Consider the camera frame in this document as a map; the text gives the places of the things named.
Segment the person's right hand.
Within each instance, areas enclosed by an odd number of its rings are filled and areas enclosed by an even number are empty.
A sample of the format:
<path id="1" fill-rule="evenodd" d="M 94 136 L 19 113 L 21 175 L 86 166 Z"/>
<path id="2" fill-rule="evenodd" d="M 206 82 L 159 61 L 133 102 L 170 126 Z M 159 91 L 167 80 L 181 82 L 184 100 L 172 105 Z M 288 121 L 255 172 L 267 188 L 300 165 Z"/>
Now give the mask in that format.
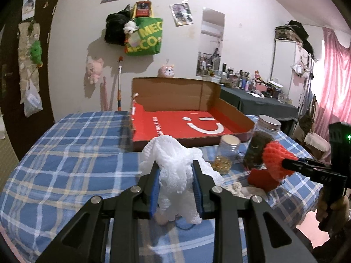
<path id="1" fill-rule="evenodd" d="M 319 222 L 318 228 L 320 231 L 337 233 L 350 220 L 348 196 L 344 195 L 335 203 L 328 205 L 325 202 L 323 191 L 321 191 L 315 218 Z"/>

